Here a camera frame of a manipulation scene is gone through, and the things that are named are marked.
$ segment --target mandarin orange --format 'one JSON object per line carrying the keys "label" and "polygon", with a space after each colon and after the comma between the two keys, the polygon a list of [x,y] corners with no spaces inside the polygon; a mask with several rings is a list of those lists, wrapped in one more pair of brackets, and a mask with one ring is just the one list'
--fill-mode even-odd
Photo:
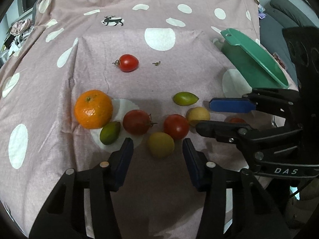
{"label": "mandarin orange", "polygon": [[98,129],[110,122],[113,113],[111,98],[99,90],[82,93],[74,106],[74,116],[84,128]]}

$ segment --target bed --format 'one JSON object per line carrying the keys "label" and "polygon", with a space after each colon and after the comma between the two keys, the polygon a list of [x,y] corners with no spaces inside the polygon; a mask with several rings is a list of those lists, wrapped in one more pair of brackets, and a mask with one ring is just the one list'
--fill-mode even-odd
{"label": "bed", "polygon": [[[132,137],[125,184],[112,195],[122,237],[195,238],[205,195],[191,184],[181,141],[172,156],[158,160],[147,152],[146,139],[162,130],[165,116],[189,110],[173,103],[174,94],[196,94],[200,99],[192,107],[224,96],[222,77],[234,66],[214,43],[222,42],[226,28],[259,41],[256,0],[38,0],[36,8],[32,33],[0,70],[0,200],[11,219],[28,236],[65,170],[96,166],[128,136],[104,146],[99,130],[77,123],[76,99],[98,89],[113,99],[113,120],[139,108],[158,122],[145,136]],[[123,54],[139,59],[136,71],[124,73],[112,64]],[[212,120],[229,116],[211,112]],[[272,127],[271,115],[239,117],[253,128]],[[235,145],[194,130],[187,137],[222,167],[247,167]],[[93,237],[88,194],[85,199],[87,234]],[[231,209],[228,190],[226,223]]]}

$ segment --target red tomato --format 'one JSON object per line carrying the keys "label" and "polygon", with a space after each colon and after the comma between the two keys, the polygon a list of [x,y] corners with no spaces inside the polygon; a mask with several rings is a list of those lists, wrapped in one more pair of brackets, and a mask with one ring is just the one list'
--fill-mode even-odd
{"label": "red tomato", "polygon": [[131,110],[123,119],[124,129],[134,136],[144,135],[154,124],[151,116],[141,110]]}
{"label": "red tomato", "polygon": [[170,135],[174,140],[183,139],[189,131],[189,123],[181,115],[169,115],[164,121],[164,132]]}
{"label": "red tomato", "polygon": [[138,67],[138,59],[129,54],[122,55],[118,60],[118,67],[123,72],[134,71]]}
{"label": "red tomato", "polygon": [[246,124],[246,121],[241,119],[241,118],[231,118],[228,122],[230,122],[230,123],[245,123]]}

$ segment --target white polka dot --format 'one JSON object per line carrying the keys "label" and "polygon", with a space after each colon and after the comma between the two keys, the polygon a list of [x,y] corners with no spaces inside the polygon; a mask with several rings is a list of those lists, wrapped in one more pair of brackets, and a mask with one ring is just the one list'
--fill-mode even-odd
{"label": "white polka dot", "polygon": [[211,26],[211,28],[214,30],[214,31],[216,31],[217,33],[221,33],[221,30],[220,29],[218,29],[218,28],[216,28],[216,27],[213,27],[213,26]]}
{"label": "white polka dot", "polygon": [[79,43],[79,39],[76,37],[75,40],[73,41],[72,47],[75,47]]}
{"label": "white polka dot", "polygon": [[49,6],[50,0],[42,0],[39,4],[39,12],[44,13]]}
{"label": "white polka dot", "polygon": [[192,13],[192,8],[186,4],[179,4],[177,8],[184,13]]}
{"label": "white polka dot", "polygon": [[140,145],[144,136],[133,136],[129,134],[122,125],[123,118],[125,114],[131,110],[139,110],[139,107],[133,102],[126,99],[114,99],[112,100],[113,104],[113,115],[111,121],[120,121],[121,122],[121,131],[118,139],[111,145],[104,145],[99,138],[102,128],[100,129],[90,129],[92,138],[94,142],[103,150],[112,153],[114,151],[120,150],[126,137],[129,137],[133,140],[134,148]]}
{"label": "white polka dot", "polygon": [[166,51],[174,47],[176,35],[171,28],[147,28],[144,39],[151,48]]}
{"label": "white polka dot", "polygon": [[224,11],[223,9],[221,9],[221,8],[215,9],[214,13],[215,13],[216,17],[217,17],[218,19],[220,19],[220,20],[224,20],[224,19],[226,18],[226,13],[225,13],[225,11]]}
{"label": "white polka dot", "polygon": [[249,12],[249,11],[246,11],[246,17],[248,18],[248,20],[251,21],[251,15],[250,15],[250,12]]}
{"label": "white polka dot", "polygon": [[22,47],[19,48],[17,51],[14,52],[13,56],[14,57],[17,57],[19,54],[20,54],[20,51],[21,51]]}
{"label": "white polka dot", "polygon": [[252,88],[237,69],[229,69],[223,75],[223,91],[226,98],[241,98]]}
{"label": "white polka dot", "polygon": [[9,139],[9,160],[14,169],[22,166],[28,147],[28,130],[24,124],[19,124],[12,131]]}
{"label": "white polka dot", "polygon": [[57,23],[58,22],[56,21],[56,19],[52,19],[47,24],[45,24],[44,27],[50,28],[51,26],[56,25]]}
{"label": "white polka dot", "polygon": [[180,20],[173,19],[173,18],[166,19],[166,22],[168,24],[171,24],[171,25],[177,26],[177,27],[185,27],[186,26],[184,22],[182,22]]}
{"label": "white polka dot", "polygon": [[57,31],[51,32],[50,34],[48,34],[47,38],[45,39],[46,42],[51,41],[52,39],[55,39],[60,33],[62,33],[64,31],[64,28],[60,28]]}
{"label": "white polka dot", "polygon": [[79,39],[76,38],[73,42],[73,46],[71,48],[69,48],[67,51],[65,51],[58,59],[56,65],[58,66],[58,68],[61,68],[62,66],[65,65],[66,61],[68,60],[73,47],[79,42]]}
{"label": "white polka dot", "polygon": [[89,11],[87,13],[84,13],[83,15],[91,15],[91,14],[94,14],[94,13],[97,13],[97,12],[100,12],[100,10],[96,9],[96,10],[93,10],[93,11]]}
{"label": "white polka dot", "polygon": [[137,4],[132,9],[136,11],[136,10],[139,10],[139,9],[147,10],[148,8],[149,8],[149,6],[146,5],[146,4]]}
{"label": "white polka dot", "polygon": [[13,76],[8,77],[2,86],[2,97],[5,98],[9,92],[13,89],[13,87],[18,83],[20,78],[20,73],[17,72]]}

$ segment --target green plastic scoop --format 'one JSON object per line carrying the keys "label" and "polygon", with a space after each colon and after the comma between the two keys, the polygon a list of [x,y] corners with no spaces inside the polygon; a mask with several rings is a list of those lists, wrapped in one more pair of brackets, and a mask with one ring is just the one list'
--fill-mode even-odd
{"label": "green plastic scoop", "polygon": [[225,38],[221,51],[252,88],[289,87],[275,59],[250,37],[233,28],[223,30],[221,35]]}

